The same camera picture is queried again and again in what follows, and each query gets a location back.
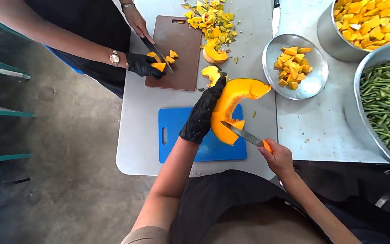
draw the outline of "sleeve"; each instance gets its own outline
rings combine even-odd
[[[121,244],[170,244],[168,232],[156,226],[145,226],[130,232]]]

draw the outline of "cutting board handle hole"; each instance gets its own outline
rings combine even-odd
[[[181,19],[173,19],[173,20],[171,20],[171,23],[187,24],[187,21],[186,20],[181,20]]]
[[[166,127],[162,127],[162,144],[165,145],[167,142]]]

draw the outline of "pot of diced pumpkin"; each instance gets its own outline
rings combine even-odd
[[[317,36],[332,57],[358,63],[390,44],[390,0],[335,0],[320,16]]]

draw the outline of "metal pot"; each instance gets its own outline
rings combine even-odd
[[[390,61],[390,44],[379,47],[368,54],[357,67],[353,86],[345,94],[344,112],[350,128],[355,136],[368,149],[378,153],[388,162],[390,162],[390,151],[379,139],[373,127],[368,122],[360,99],[360,76],[364,69]]]
[[[320,45],[332,57],[344,62],[360,62],[368,53],[347,41],[338,31],[333,17],[334,0],[318,19],[317,36]]]
[[[358,63],[368,53],[349,43],[338,31],[333,17],[333,1],[318,19],[317,36],[320,45],[332,57],[344,61]]]

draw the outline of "cutting board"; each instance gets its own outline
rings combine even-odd
[[[192,107],[159,110],[159,162],[165,163]],[[243,119],[242,106],[237,105],[233,119]],[[210,130],[199,146],[194,162],[246,159],[246,142],[239,137],[233,146],[219,141]]]
[[[169,56],[170,49],[175,51],[179,57],[171,65],[174,74],[166,72],[166,75],[160,80],[147,76],[145,85],[155,88],[195,91],[201,31],[189,27],[186,17],[159,15],[156,17],[153,39],[156,48],[164,57]]]

